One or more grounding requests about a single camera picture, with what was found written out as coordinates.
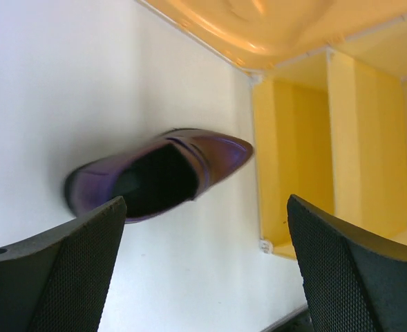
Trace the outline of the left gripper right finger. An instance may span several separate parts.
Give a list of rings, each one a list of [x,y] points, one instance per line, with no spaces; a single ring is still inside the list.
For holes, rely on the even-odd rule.
[[[293,194],[287,222],[315,331],[407,331],[407,246]]]

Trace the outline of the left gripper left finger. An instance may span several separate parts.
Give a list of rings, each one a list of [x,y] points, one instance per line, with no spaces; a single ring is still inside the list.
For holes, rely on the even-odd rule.
[[[125,219],[117,197],[0,247],[0,331],[97,331]]]

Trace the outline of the purple loafer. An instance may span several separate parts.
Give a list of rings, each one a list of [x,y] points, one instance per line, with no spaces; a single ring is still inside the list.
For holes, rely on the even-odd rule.
[[[244,166],[252,145],[215,131],[166,131],[133,151],[87,163],[64,181],[64,199],[75,215],[121,196],[126,222],[137,223],[194,201]]]

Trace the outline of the yellow cabinet door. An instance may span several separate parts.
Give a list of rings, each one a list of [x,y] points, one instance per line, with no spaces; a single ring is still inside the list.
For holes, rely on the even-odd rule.
[[[230,64],[266,71],[407,16],[407,1],[142,1]]]

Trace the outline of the yellow plastic shoe cabinet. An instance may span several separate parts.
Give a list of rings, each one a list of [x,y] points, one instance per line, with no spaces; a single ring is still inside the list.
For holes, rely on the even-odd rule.
[[[263,252],[296,256],[291,194],[407,245],[407,15],[278,64],[252,99]]]

